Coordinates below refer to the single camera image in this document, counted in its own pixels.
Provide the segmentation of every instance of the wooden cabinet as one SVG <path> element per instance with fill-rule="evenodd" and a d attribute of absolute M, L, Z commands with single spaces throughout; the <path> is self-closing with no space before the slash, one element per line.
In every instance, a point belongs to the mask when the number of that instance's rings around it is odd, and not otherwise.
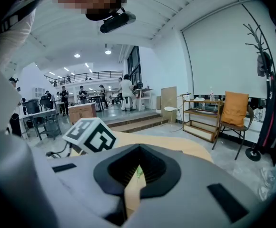
<path fill-rule="evenodd" d="M 81 118 L 91 117 L 97 117 L 95 103 L 87 103 L 69 107 L 69 120 L 71 125 L 75 124 Z"/>

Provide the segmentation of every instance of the person in white clothes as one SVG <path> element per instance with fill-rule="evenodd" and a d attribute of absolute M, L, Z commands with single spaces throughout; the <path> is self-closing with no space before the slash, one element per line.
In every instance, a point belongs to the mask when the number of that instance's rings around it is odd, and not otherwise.
<path fill-rule="evenodd" d="M 121 86 L 122 78 L 119 78 L 118 81 L 119 81 L 118 93 L 119 93 L 120 101 L 121 101 L 121 104 L 122 104 L 122 101 L 123 101 L 122 86 Z"/>
<path fill-rule="evenodd" d="M 129 81 L 129 75 L 125 74 L 123 80 L 121 81 L 121 89 L 122 89 L 122 97 L 123 97 L 123 103 L 121 110 L 125 110 L 125 97 L 130 97 L 132 99 L 132 107 L 131 111 L 136 110 L 136 97 L 133 94 L 133 85 L 132 82 Z"/>

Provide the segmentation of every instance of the cable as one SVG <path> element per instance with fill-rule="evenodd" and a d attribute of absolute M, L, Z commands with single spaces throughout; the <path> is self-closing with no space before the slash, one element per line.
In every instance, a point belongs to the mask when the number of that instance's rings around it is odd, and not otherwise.
<path fill-rule="evenodd" d="M 60 152 L 56 152 L 56 153 L 60 154 L 60 153 L 62 153 L 64 150 L 66 150 L 66 146 L 67 146 L 67 144 L 68 144 L 68 143 L 66 143 L 66 145 L 65 145 L 65 147 L 64 147 L 64 149 L 63 149 L 62 151 L 60 151 Z"/>
<path fill-rule="evenodd" d="M 62 153 L 62 152 L 64 152 L 64 151 L 66 150 L 67 144 L 68 144 L 68 143 L 66 143 L 66 145 L 65 145 L 65 147 L 64 147 L 64 149 L 63 149 L 62 151 L 60 151 L 60 152 L 53 152 L 53 151 L 50 151 L 50 152 L 47 152 L 47 153 L 46 153 L 46 156 L 47 156 L 47 157 L 56 158 L 54 155 L 57 155 L 57 156 L 59 156 L 59 157 L 61 158 L 61 156 L 60 156 L 59 154 Z M 69 145 L 69 153 L 67 154 L 66 157 L 69 157 L 70 154 L 71 154 L 71 144 Z"/>

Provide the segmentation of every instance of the table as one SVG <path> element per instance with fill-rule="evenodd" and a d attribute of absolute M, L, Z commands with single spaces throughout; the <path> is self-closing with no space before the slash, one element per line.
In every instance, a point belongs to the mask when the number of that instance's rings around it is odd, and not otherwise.
<path fill-rule="evenodd" d="M 100 111 L 96 111 L 96 112 L 104 111 L 101 97 L 102 97 L 101 95 L 95 95 L 95 96 L 86 97 L 86 99 L 88 99 L 88 100 L 95 100 L 96 101 L 96 103 L 98 104 L 98 107 L 100 109 Z"/>
<path fill-rule="evenodd" d="M 139 106 L 138 106 L 138 110 L 139 111 L 141 111 L 141 100 L 150 100 L 151 101 L 151 103 L 152 103 L 152 106 L 153 106 L 153 100 L 152 100 L 152 95 L 151 95 L 151 93 L 150 93 L 150 95 L 149 95 L 149 97 L 143 97 L 142 98 L 142 93 L 144 93 L 144 92 L 147 92 L 147 91 L 151 91 L 151 90 L 153 90 L 153 89 L 137 89 L 137 90 L 135 90 L 134 92 L 133 92 L 133 94 L 135 94 L 135 92 L 136 93 L 139 93 Z"/>
<path fill-rule="evenodd" d="M 213 160 L 209 152 L 199 145 L 198 143 L 184 138 L 176 137 L 162 137 L 162 136 L 148 136 L 139 135 L 134 133 L 121 133 L 114 132 L 117 137 L 117 148 L 129 144 L 144 143 L 159 146 L 162 148 L 167 148 L 175 151 L 182 151 L 184 154 L 193 155 L 201 159 L 207 160 L 213 163 Z M 71 150 L 71 156 L 78 156 L 73 149 Z M 146 186 L 144 175 L 142 174 L 140 178 L 137 177 L 135 173 L 125 188 L 125 200 L 128 216 L 135 211 L 140 204 L 140 190 Z"/>
<path fill-rule="evenodd" d="M 64 104 L 68 104 L 68 102 L 56 101 L 56 106 L 57 106 L 56 110 L 58 111 L 58 113 L 60 113 L 59 110 L 61 109 L 63 112 L 63 115 L 66 116 L 66 112 L 64 111 L 65 108 L 61 107 L 61 105 L 64 105 Z"/>
<path fill-rule="evenodd" d="M 59 126 L 59 122 L 58 122 L 58 116 L 57 116 L 56 109 L 52 109 L 52 110 L 50 109 L 50 110 L 47 110 L 47 111 L 43 111 L 43 112 L 39 112 L 39 113 L 34 113 L 34 114 L 29 114 L 29 115 L 21 115 L 20 119 L 22 119 L 24 122 L 28 121 L 28 120 L 32 120 L 33 128 L 36 131 L 39 139 L 42 141 L 41 134 L 51 133 L 52 131 L 47 131 L 46 127 L 44 126 L 45 130 L 40 133 L 39 132 L 39 128 L 38 128 L 38 123 L 37 123 L 36 119 L 38 117 L 45 118 L 45 117 L 52 116 L 52 115 L 54 115 L 54 117 L 55 117 L 55 122 L 56 122 L 56 125 L 57 125 L 57 128 L 58 128 L 55 131 L 58 131 L 59 134 L 62 134 L 60 126 Z"/>

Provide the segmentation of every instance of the wooden shelf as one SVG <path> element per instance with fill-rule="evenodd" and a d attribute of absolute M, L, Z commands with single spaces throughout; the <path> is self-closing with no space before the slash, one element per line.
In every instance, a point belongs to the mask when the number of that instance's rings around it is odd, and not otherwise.
<path fill-rule="evenodd" d="M 204 100 L 204 101 L 189 100 L 189 101 L 186 101 L 186 100 L 184 100 L 184 102 L 191 102 L 191 103 L 213 103 L 213 104 L 218 104 L 218 103 L 220 103 L 221 101 L 220 101 L 220 100 L 218 100 L 218 101 L 210 101 L 210 100 Z"/>
<path fill-rule="evenodd" d="M 194 136 L 197 136 L 201 139 L 204 139 L 206 141 L 209 141 L 213 143 L 215 139 L 217 138 L 218 134 L 218 120 L 219 120 L 219 113 L 220 113 L 220 107 L 222 105 L 221 100 L 215 100 L 215 101 L 210 101 L 210 100 L 204 100 L 204 101 L 194 101 L 194 100 L 185 100 L 183 95 L 182 96 L 182 102 L 183 105 L 185 102 L 189 102 L 189 109 L 186 111 L 183 111 L 183 119 L 185 119 L 185 113 L 189 114 L 189 121 L 188 122 L 182 122 L 182 130 L 190 133 Z M 208 107 L 208 109 L 198 109 L 198 108 L 191 108 L 192 104 L 191 103 L 206 103 L 206 104 L 211 104 L 211 105 L 216 105 L 217 106 L 217 112 L 214 111 L 216 109 L 216 106 L 214 109 L 212 107 Z M 216 119 L 216 124 L 209 125 L 206 123 L 198 122 L 198 121 L 193 121 L 191 120 L 191 114 L 192 115 L 199 115 L 203 117 L 209 117 L 209 118 L 214 118 Z"/>
<path fill-rule="evenodd" d="M 195 109 L 188 109 L 185 111 L 185 113 L 189 113 L 189 114 L 217 118 L 217 113 L 215 112 L 205 113 L 205 112 L 209 112 L 209 111 L 195 110 Z"/>

